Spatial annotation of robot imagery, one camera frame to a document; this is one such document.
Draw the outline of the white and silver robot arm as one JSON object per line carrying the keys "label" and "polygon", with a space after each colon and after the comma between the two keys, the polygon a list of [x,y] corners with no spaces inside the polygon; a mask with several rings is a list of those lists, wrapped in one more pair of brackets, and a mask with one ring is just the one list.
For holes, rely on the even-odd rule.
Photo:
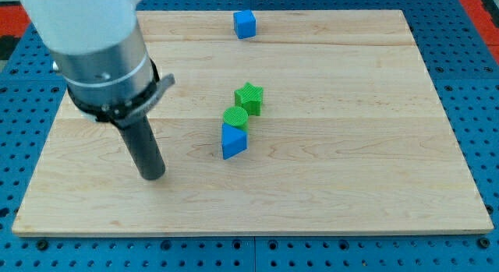
{"label": "white and silver robot arm", "polygon": [[119,128],[145,118],[175,82],[157,76],[137,19],[141,1],[20,0],[75,106]]}

